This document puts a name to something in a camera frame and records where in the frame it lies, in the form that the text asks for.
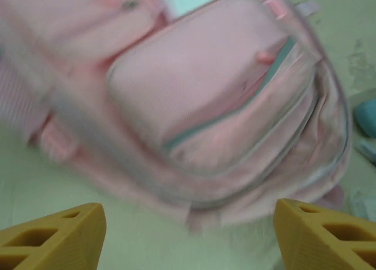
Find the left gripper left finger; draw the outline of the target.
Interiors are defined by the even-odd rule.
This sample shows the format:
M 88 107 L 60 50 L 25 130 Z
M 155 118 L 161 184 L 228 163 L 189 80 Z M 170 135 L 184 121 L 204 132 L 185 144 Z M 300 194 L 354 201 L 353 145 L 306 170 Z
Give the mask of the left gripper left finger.
M 97 270 L 106 235 L 99 203 L 0 230 L 0 270 Z

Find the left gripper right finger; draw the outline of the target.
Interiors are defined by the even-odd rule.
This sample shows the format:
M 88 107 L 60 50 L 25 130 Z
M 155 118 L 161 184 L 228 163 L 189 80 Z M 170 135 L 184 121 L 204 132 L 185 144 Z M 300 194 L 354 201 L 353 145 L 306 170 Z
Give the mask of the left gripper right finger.
M 279 199 L 273 225 L 286 270 L 376 270 L 376 222 Z

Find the blue pencil case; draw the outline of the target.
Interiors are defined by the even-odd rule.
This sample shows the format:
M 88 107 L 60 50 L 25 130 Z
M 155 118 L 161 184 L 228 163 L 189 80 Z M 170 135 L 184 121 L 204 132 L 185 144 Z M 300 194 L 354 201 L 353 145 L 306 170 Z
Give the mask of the blue pencil case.
M 360 103 L 354 110 L 354 118 L 368 137 L 376 139 L 376 98 Z

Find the pink backpack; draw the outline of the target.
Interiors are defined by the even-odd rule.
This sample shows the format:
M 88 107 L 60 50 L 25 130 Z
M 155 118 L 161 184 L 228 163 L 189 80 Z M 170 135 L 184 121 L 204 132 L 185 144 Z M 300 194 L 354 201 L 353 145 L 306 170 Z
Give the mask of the pink backpack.
M 201 230 L 342 203 L 343 89 L 289 0 L 0 0 L 0 121 Z

